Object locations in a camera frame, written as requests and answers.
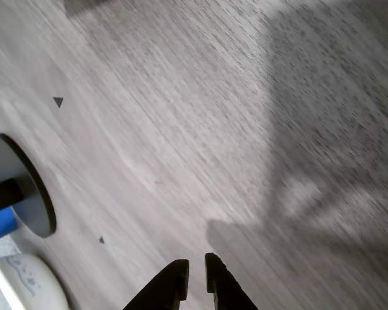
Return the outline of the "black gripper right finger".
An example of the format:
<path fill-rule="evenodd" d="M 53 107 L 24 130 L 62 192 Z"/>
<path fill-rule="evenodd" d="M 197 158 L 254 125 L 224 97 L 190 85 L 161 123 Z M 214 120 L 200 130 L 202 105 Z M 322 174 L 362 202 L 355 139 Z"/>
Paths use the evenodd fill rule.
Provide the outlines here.
<path fill-rule="evenodd" d="M 205 266 L 207 292 L 213 295 L 215 309 L 257 310 L 256 305 L 216 254 L 205 254 Z"/>

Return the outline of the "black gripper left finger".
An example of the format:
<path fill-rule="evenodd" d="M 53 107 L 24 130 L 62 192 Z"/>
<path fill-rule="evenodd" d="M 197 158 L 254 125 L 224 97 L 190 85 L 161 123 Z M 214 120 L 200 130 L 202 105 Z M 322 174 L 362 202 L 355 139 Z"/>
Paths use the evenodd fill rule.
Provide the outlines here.
<path fill-rule="evenodd" d="M 188 295 L 189 261 L 178 259 L 165 266 L 124 307 L 124 310 L 178 310 Z"/>

